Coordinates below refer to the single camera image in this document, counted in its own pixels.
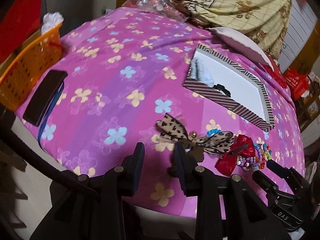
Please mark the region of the leopard print hair bow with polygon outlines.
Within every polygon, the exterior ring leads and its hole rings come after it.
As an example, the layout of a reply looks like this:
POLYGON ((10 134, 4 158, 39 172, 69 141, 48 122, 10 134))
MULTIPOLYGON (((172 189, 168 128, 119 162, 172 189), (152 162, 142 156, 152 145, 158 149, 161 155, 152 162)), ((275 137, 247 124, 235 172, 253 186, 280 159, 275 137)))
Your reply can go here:
POLYGON ((188 132, 179 120, 168 113, 157 120, 156 125, 161 131, 161 139, 166 142, 181 142, 187 155, 194 157, 198 163, 204 161, 205 153, 222 158, 234 142, 234 134, 230 131, 213 132, 211 135, 188 132))

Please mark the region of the red satin hair bow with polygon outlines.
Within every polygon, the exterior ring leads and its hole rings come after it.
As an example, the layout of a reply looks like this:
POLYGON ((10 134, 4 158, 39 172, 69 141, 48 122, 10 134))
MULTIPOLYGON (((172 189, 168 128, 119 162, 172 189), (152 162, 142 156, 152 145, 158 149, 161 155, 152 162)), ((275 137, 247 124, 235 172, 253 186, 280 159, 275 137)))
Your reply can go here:
POLYGON ((235 138, 230 150, 223 155, 222 159, 217 161, 215 168, 224 176, 230 177, 239 157, 244 159, 255 157, 255 148, 252 139, 242 134, 235 138))

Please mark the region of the striped white jewelry tray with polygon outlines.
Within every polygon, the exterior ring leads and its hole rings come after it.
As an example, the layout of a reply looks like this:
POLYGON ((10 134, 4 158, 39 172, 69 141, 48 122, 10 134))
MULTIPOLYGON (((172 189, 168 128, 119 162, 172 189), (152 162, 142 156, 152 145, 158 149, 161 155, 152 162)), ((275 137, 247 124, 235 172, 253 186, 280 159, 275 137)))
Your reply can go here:
POLYGON ((273 112, 266 87, 255 75, 201 44, 197 46, 194 57, 199 57, 205 62, 213 76, 214 84, 225 86, 230 91, 231 98, 193 79, 190 76, 190 68, 183 83, 185 88, 220 104, 265 132, 274 129, 273 112))

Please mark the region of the black hair scrunchie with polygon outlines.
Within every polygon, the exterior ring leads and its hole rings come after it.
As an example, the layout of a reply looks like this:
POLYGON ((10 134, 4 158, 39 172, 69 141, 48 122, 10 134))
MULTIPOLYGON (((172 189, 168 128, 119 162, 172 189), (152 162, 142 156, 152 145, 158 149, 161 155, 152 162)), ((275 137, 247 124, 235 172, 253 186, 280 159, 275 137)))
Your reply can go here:
POLYGON ((227 89, 225 88, 225 86, 223 86, 223 85, 221 85, 221 84, 217 84, 217 85, 213 85, 213 88, 214 88, 215 90, 218 90, 218 91, 219 91, 220 93, 222 93, 223 95, 231 98, 231 93, 230 93, 229 90, 227 90, 227 89))

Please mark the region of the red shopping bag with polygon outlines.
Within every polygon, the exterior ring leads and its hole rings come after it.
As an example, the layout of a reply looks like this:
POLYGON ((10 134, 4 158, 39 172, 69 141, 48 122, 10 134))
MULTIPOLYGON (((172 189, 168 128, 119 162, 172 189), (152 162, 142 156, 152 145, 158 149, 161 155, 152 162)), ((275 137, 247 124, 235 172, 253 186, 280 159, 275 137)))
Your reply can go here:
POLYGON ((309 89, 308 75, 299 74, 294 68, 289 68, 284 78, 294 100, 298 100, 309 89))

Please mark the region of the pink floral bed sheet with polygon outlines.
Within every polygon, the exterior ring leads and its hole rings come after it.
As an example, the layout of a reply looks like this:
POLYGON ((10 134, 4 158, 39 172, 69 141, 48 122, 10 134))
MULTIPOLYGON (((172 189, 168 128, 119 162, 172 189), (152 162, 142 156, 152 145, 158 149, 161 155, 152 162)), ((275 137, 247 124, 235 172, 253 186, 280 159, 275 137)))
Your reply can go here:
POLYGON ((100 176, 119 165, 137 142, 145 145, 138 192, 128 202, 194 217, 195 197, 169 176, 174 146, 159 139, 156 121, 181 118, 188 131, 244 134, 267 144, 273 160, 305 173, 300 130, 288 89, 218 37, 151 12, 122 7, 86 22, 62 38, 66 55, 54 66, 65 87, 43 131, 24 126, 58 163, 76 174, 100 176), (198 45, 217 51, 266 86, 275 127, 264 132, 234 112, 183 87, 198 45))

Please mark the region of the light blue fluffy scrunchie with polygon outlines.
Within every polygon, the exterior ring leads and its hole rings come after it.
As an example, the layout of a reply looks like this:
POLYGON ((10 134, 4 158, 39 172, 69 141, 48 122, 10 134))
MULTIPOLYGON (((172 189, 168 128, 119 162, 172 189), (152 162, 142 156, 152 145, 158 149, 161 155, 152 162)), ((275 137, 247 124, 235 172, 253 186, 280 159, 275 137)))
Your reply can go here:
POLYGON ((213 76, 206 67, 205 62, 199 57, 194 57, 191 61, 190 76, 208 87, 214 87, 213 76))

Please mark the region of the red fabric cushion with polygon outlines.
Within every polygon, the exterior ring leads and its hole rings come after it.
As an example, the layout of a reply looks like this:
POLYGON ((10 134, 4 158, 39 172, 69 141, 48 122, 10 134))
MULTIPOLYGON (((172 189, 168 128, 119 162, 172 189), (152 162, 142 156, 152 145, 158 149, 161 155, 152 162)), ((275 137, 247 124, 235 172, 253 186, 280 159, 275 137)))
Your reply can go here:
POLYGON ((271 67, 265 64, 262 64, 262 67, 283 89, 287 89, 288 86, 280 71, 279 64, 272 57, 270 57, 270 55, 267 54, 266 56, 271 63, 271 67))

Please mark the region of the black rectangular case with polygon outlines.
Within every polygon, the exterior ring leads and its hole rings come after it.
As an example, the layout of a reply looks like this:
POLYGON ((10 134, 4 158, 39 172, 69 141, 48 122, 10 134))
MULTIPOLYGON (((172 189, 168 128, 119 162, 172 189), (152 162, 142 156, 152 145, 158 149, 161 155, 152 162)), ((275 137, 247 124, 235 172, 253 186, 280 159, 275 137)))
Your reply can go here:
POLYGON ((25 121, 34 126, 40 125, 50 103, 66 77, 67 72, 63 70, 50 70, 47 73, 24 111, 23 119, 25 121))

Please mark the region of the white pink pillow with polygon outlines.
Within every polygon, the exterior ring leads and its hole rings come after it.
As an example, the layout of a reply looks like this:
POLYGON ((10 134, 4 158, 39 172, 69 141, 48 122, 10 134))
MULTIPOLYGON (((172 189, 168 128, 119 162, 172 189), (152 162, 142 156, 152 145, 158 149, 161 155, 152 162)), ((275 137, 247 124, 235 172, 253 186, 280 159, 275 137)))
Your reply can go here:
POLYGON ((274 70, 272 63, 265 52, 254 41, 241 32, 227 27, 210 28, 210 31, 249 60, 268 65, 274 70))

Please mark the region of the orange plastic basket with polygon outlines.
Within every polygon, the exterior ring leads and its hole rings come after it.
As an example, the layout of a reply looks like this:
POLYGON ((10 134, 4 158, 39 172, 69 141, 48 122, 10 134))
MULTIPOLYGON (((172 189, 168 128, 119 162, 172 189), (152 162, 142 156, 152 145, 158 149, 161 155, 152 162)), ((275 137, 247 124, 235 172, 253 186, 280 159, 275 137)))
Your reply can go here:
POLYGON ((1 75, 1 104, 15 111, 26 100, 43 73, 62 57, 62 23, 27 45, 1 75))

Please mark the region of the cream floral quilt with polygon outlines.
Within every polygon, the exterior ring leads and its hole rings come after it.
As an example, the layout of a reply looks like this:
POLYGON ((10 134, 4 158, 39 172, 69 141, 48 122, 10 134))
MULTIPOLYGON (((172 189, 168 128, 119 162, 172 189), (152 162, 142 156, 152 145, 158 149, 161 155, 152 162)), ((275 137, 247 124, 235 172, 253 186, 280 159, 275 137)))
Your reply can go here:
POLYGON ((291 15, 292 0, 170 0, 199 28, 237 30, 272 58, 279 57, 291 15))

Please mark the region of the clear plastic bag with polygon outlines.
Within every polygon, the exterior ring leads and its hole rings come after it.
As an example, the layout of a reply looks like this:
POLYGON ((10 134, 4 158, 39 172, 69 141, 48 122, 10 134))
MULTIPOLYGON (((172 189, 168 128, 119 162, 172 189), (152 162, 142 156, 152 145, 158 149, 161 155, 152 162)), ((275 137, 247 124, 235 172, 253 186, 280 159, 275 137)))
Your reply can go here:
POLYGON ((136 5, 139 9, 155 12, 173 20, 186 22, 188 19, 188 16, 177 9, 172 0, 137 0, 136 5))

